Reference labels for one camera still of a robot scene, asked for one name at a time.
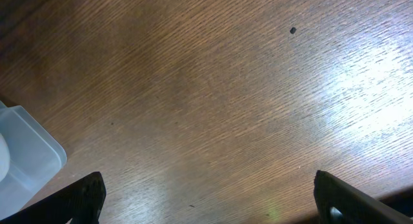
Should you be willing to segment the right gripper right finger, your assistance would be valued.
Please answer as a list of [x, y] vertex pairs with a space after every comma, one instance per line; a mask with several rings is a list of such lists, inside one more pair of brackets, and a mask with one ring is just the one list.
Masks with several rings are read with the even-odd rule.
[[412, 223], [411, 197], [392, 208], [322, 170], [314, 179], [314, 199], [320, 223]]

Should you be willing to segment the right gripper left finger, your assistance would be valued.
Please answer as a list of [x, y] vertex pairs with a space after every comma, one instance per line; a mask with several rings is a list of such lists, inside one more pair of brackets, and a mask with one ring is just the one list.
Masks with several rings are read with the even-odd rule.
[[2, 224], [96, 224], [106, 188], [100, 172], [93, 172], [37, 203], [1, 220]]

